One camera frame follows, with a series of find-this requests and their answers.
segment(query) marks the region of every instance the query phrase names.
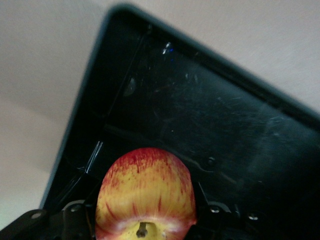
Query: apple stem cavity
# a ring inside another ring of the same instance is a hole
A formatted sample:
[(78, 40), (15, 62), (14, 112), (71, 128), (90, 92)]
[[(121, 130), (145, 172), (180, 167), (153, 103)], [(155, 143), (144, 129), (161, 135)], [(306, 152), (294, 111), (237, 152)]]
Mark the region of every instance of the apple stem cavity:
[(138, 229), (138, 231), (136, 231), (136, 236), (138, 238), (144, 238), (148, 234), (148, 231), (146, 229), (146, 225), (147, 225), (146, 222), (140, 222), (139, 229)]

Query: metal bolt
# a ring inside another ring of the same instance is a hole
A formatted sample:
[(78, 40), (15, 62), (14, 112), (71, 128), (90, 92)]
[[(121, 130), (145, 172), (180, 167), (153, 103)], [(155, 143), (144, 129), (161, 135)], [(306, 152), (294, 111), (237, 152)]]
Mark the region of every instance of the metal bolt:
[(258, 216), (253, 212), (248, 213), (248, 218), (252, 221), (257, 221), (259, 219)]
[(40, 217), (42, 214), (41, 214), (41, 212), (37, 212), (37, 213), (35, 213), (35, 214), (33, 214), (32, 216), (31, 216), (31, 219), (37, 219), (38, 217)]
[(77, 204), (77, 205), (74, 205), (72, 208), (71, 208), (71, 212), (76, 212), (78, 211), (79, 209), (81, 208), (81, 205), (80, 204)]
[(220, 208), (219, 208), (218, 206), (212, 206), (212, 207), (210, 208), (210, 211), (211, 211), (212, 213), (214, 213), (214, 214), (217, 214), (217, 213), (220, 212)]

